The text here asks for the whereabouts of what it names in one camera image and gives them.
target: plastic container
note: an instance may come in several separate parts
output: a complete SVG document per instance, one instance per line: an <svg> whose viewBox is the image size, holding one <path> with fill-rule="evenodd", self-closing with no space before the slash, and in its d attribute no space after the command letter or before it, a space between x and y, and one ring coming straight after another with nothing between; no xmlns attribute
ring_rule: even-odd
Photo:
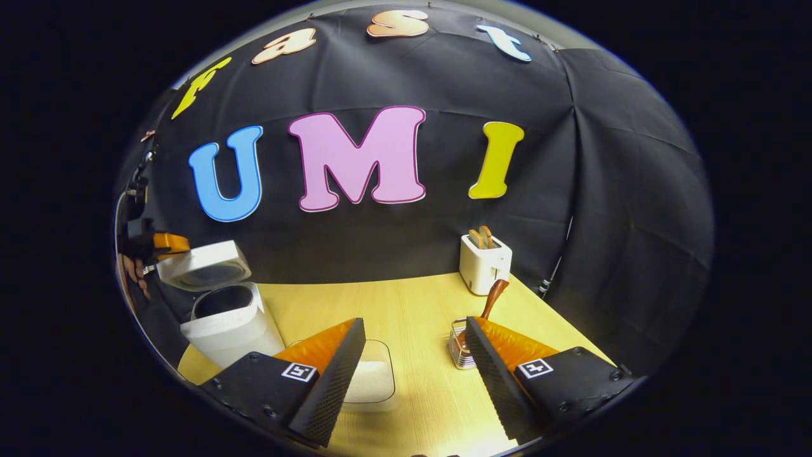
<svg viewBox="0 0 812 457"><path fill-rule="evenodd" d="M226 368L252 351L274 355L285 349L259 288L243 281L251 269L233 240L172 255L157 270L169 285L204 292L180 332L215 365Z"/></svg>
<svg viewBox="0 0 812 457"><path fill-rule="evenodd" d="M395 372L389 347L379 340L366 340L341 409L386 412L392 411L395 406Z"/></svg>

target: letter m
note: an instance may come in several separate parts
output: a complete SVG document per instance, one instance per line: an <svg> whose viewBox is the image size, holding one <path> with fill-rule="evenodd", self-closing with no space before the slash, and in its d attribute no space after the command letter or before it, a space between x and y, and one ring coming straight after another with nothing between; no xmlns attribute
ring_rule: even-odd
<svg viewBox="0 0 812 457"><path fill-rule="evenodd" d="M360 146L330 113L294 120L288 132L299 138L304 172L299 207L315 212L338 206L339 195L327 184L328 172L351 202L361 202L375 166L378 186L372 191L374 201L404 203L423 198L425 187L417 180L417 127L423 120L425 112L420 108L384 108Z"/></svg>

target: black fabric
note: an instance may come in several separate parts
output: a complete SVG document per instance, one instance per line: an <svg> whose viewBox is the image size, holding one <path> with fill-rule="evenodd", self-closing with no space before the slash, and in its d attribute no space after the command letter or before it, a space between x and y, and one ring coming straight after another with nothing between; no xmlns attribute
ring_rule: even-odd
<svg viewBox="0 0 812 457"><path fill-rule="evenodd" d="M188 237L193 246L233 238L247 257L252 281L327 283L454 272L459 236L487 224L514 250L532 253L517 255L512 272L538 282L557 260L575 176L572 102L559 58L534 40L523 43L533 62L508 58L476 30L487 21L437 9L430 10L432 29L423 36L374 40L365 28L386 8L319 16L259 38L230 53L229 64L175 120L166 116L156 133L150 187L165 229ZM317 29L312 49L250 63L266 43L305 26ZM339 194L335 209L302 211L300 145L288 125L303 115L331 112L357 143L375 115L394 105L426 111L417 134L425 198L402 205L374 202L376 171L361 203ZM519 125L525 139L513 155L507 194L472 200L468 190L487 147L482 127L495 120ZM220 189L224 197L234 197L240 185L226 139L256 124L264 130L257 142L260 206L241 221L212 220L197 201L188 156L216 141ZM330 185L338 189L332 177Z"/></svg>
<svg viewBox="0 0 812 457"><path fill-rule="evenodd" d="M576 107L572 232L546 300L611 358L649 374L705 292L714 222L674 111L614 56L562 50Z"/></svg>
<svg viewBox="0 0 812 457"><path fill-rule="evenodd" d="M184 322L189 322L192 319L192 308L195 304L195 298L199 297L205 292L199 292L197 295L195 295L193 292L187 292L186 290L178 289L177 287L172 287L163 281L159 281L157 277L155 280L155 287L160 293L161 300L166 303L167 306L169 306L172 314L175 316L178 322L181 324Z"/></svg>
<svg viewBox="0 0 812 457"><path fill-rule="evenodd" d="M250 280L260 283L455 272L460 236L487 224L513 249L511 273L531 288L550 277L563 251L547 302L616 362L637 375L652 372L690 321L713 250L702 160L677 115L606 51L555 53L509 27L438 8L422 9L430 15L425 35L367 36L370 18L387 9L319 16L230 53L195 102L158 125L145 213L160 215L157 229L188 237L192 247L235 240ZM506 56L477 24L520 37L533 61ZM250 63L266 43L304 27L317 30L310 48ZM177 91L167 113L188 87ZM302 211L300 145L288 125L330 112L357 143L374 116L394 105L426 111L417 134L425 198L376 203L370 197L376 171L359 204L330 177L339 205ZM482 126L491 121L520 126L525 139L513 154L507 193L473 200L468 189L487 145ZM248 218L220 223L200 207L188 157L217 142L220 189L236 196L226 139L249 125L264 130L257 142L263 197Z"/></svg>
<svg viewBox="0 0 812 457"><path fill-rule="evenodd" d="M119 174L115 178L113 195L116 198L118 198L119 194L127 187L127 184L129 184L132 178L132 173L138 167L138 163L144 158L147 150L149 150L150 141L141 142L141 138L143 138L149 130L156 128L162 115L166 115L165 109L172 103L177 93L178 92L174 89L167 89L161 93L158 100L149 108L145 119L134 130L127 148L127 153L123 157Z"/></svg>
<svg viewBox="0 0 812 457"><path fill-rule="evenodd" d="M129 278L126 281L138 323L158 353L169 365L177 368L189 346L189 341L180 332L180 322L161 296L157 285L160 281L151 278L147 280L149 300L138 284Z"/></svg>

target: bread slice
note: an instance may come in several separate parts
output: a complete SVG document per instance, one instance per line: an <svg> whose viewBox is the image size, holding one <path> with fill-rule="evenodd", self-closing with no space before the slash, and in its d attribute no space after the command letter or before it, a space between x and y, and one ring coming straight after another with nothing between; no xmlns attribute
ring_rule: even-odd
<svg viewBox="0 0 812 457"><path fill-rule="evenodd" d="M485 240L485 249L494 249L494 240L490 235L490 229L485 225L479 227L479 236Z"/></svg>
<svg viewBox="0 0 812 457"><path fill-rule="evenodd" d="M474 246L476 246L477 248L479 248L479 249L485 249L485 238L483 238L482 236L480 236L480 234L479 234L479 233L477 233L477 231L476 231L476 230L469 230L469 231L468 231L468 238L470 238L470 239L471 239L471 242L472 242L472 243L473 243L473 245L474 245Z"/></svg>

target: white container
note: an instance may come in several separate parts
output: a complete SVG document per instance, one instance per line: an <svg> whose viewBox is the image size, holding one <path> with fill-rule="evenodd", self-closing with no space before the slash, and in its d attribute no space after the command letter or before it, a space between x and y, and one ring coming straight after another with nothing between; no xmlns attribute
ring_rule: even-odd
<svg viewBox="0 0 812 457"><path fill-rule="evenodd" d="M173 255L158 262L157 270L169 285L206 291L195 300L192 319L180 325L180 332L215 365L228 367L253 351L276 355L285 349L257 285L240 282L251 270L233 241Z"/></svg>
<svg viewBox="0 0 812 457"><path fill-rule="evenodd" d="M510 280L511 249L497 237L492 249L479 249L468 235L460 239L460 275L476 295L487 295L496 280Z"/></svg>
<svg viewBox="0 0 812 457"><path fill-rule="evenodd" d="M396 407L395 371L389 346L379 340L366 340L341 411L388 412Z"/></svg>

